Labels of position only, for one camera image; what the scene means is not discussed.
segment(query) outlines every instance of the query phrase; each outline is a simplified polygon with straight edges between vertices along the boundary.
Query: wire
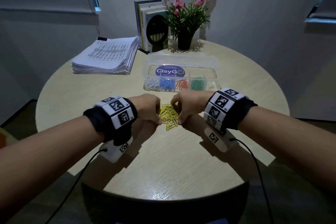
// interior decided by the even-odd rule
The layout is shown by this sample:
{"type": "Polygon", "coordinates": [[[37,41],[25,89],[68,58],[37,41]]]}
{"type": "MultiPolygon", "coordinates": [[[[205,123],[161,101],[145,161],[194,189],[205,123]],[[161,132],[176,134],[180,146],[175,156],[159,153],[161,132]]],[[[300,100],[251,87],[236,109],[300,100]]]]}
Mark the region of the wire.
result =
{"type": "Polygon", "coordinates": [[[261,182],[262,190],[264,191],[264,196],[265,196],[265,200],[266,200],[266,204],[267,204],[267,210],[268,210],[269,218],[271,219],[271,223],[274,224],[273,214],[272,214],[272,211],[271,211],[270,203],[269,203],[269,201],[268,201],[268,197],[267,197],[266,190],[265,190],[265,185],[264,185],[264,182],[263,182],[263,177],[261,176],[261,171],[260,171],[260,168],[259,168],[257,159],[255,158],[255,156],[253,155],[253,153],[252,153],[252,151],[249,149],[249,147],[247,147],[247,145],[244,144],[242,141],[240,141],[240,140],[238,140],[238,139],[236,139],[236,138],[230,138],[229,140],[230,140],[230,141],[238,141],[238,142],[240,142],[243,146],[246,147],[246,149],[248,149],[248,151],[249,151],[250,154],[252,155],[252,157],[253,157],[253,159],[254,159],[254,161],[255,161],[255,164],[257,165],[257,169],[258,169],[258,173],[259,173],[259,178],[260,178],[260,182],[261,182]]]}
{"type": "Polygon", "coordinates": [[[50,216],[50,218],[46,221],[45,224],[48,224],[51,219],[56,215],[56,213],[59,211],[59,209],[61,209],[61,207],[64,205],[65,201],[68,199],[68,197],[70,196],[71,192],[74,190],[75,186],[77,185],[79,179],[82,177],[85,169],[89,166],[90,162],[94,159],[94,157],[99,154],[102,151],[107,151],[107,149],[102,149],[97,151],[92,158],[89,160],[89,162],[85,165],[85,167],[83,168],[83,170],[81,171],[80,175],[78,176],[77,180],[75,181],[75,183],[72,185],[72,188],[70,189],[70,191],[68,192],[68,194],[66,195],[66,197],[64,198],[64,200],[62,201],[62,203],[57,207],[57,209],[54,211],[54,213],[50,216]]]}

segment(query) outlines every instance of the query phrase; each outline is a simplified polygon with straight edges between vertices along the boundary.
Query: person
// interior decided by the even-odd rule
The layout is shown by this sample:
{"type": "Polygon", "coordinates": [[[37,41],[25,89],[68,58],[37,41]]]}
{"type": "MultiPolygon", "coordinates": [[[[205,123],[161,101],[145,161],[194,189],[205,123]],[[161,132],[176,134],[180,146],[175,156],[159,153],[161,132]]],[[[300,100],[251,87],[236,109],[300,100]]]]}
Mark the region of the person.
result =
{"type": "MultiPolygon", "coordinates": [[[[182,91],[171,104],[178,124],[203,112],[213,91],[182,91]]],[[[160,99],[143,94],[126,99],[142,120],[162,124],[160,99]]],[[[336,190],[336,135],[289,116],[251,105],[237,129],[313,182],[336,190]]],[[[90,115],[80,116],[0,150],[0,216],[6,220],[104,141],[90,115]]]]}

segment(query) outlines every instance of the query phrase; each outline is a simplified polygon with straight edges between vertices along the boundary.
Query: clear plastic box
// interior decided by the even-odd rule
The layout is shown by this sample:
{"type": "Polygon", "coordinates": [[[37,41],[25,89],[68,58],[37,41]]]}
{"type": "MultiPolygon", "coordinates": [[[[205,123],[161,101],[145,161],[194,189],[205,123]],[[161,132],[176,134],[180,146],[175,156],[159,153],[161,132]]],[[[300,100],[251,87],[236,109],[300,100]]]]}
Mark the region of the clear plastic box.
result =
{"type": "Polygon", "coordinates": [[[219,90],[215,57],[200,54],[151,52],[142,70],[144,90],[179,92],[182,90],[219,90]]]}

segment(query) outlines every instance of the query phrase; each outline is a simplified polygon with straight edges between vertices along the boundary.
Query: round wooden table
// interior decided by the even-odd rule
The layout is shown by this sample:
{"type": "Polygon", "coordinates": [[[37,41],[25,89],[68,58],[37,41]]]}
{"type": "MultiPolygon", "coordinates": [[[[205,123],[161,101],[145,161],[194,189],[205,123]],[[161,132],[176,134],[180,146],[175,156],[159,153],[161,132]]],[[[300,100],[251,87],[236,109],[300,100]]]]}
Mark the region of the round wooden table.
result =
{"type": "MultiPolygon", "coordinates": [[[[244,55],[208,41],[198,40],[196,51],[214,56],[221,87],[247,95],[259,106],[289,115],[286,98],[276,81],[244,55]]],[[[164,52],[174,52],[170,47],[164,52]]],[[[123,97],[152,93],[170,103],[173,93],[147,92],[141,75],[147,55],[137,51],[130,75],[73,74],[71,61],[59,68],[45,84],[36,107],[38,131],[81,116],[83,111],[111,95],[123,97]]],[[[268,166],[275,157],[239,131],[230,130],[247,144],[256,158],[268,166]]],[[[144,128],[140,139],[112,164],[98,156],[89,165],[83,182],[124,197],[145,200],[186,200],[206,197],[237,187],[255,177],[255,163],[241,146],[219,152],[206,139],[178,126],[144,128]]],[[[69,173],[76,175],[99,146],[77,162],[69,173]]]]}

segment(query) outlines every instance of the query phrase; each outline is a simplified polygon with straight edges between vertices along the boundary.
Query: oval label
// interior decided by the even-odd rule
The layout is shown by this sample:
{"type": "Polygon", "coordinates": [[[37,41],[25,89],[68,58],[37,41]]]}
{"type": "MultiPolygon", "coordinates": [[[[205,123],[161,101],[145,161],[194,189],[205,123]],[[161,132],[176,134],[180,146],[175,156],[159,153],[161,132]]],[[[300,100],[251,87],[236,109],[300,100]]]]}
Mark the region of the oval label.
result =
{"type": "Polygon", "coordinates": [[[155,75],[184,77],[186,75],[186,72],[180,66],[163,65],[163,66],[159,66],[155,70],[155,75]]]}

